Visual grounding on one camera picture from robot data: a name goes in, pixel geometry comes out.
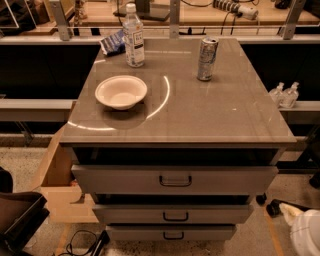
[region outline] floor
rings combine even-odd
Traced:
[[[46,151],[50,135],[38,135],[26,147],[19,135],[0,135],[0,166],[14,178],[14,191],[26,191]],[[266,192],[267,202],[274,198],[320,209],[320,190],[309,185],[312,174],[279,174]],[[296,256],[290,241],[290,227],[284,217],[271,218],[265,206],[252,202],[254,212],[245,224],[237,226],[233,238],[217,241],[116,242],[104,247],[104,256]],[[57,256],[66,252],[72,240],[75,254],[87,252],[99,235],[100,224],[54,223],[48,218],[27,244],[25,251],[34,256]]]

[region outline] gray drawer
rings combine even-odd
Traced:
[[[251,205],[95,205],[100,223],[237,224],[253,211]]]
[[[107,226],[112,240],[230,240],[236,231],[234,225],[195,226]]]
[[[160,195],[263,194],[274,166],[110,166],[73,165],[84,193]]]

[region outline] drawer handle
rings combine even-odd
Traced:
[[[166,232],[163,232],[163,238],[165,240],[182,240],[184,238],[184,232],[181,232],[181,236],[179,236],[179,237],[168,237],[166,235]]]
[[[189,219],[189,213],[186,212],[186,217],[184,219],[169,219],[169,218],[167,218],[166,213],[164,212],[163,213],[163,219],[165,221],[187,221]]]
[[[187,183],[170,183],[170,182],[164,182],[162,176],[159,176],[159,182],[161,186],[164,187],[189,187],[192,184],[192,177],[188,176],[188,182]]]

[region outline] aluminum can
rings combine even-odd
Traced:
[[[212,78],[218,43],[219,41],[213,37],[206,37],[201,40],[197,75],[197,78],[201,81],[209,81]]]

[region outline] white bowl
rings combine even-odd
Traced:
[[[133,107],[147,94],[146,84],[134,76],[114,76],[101,82],[96,99],[105,106],[118,110]]]

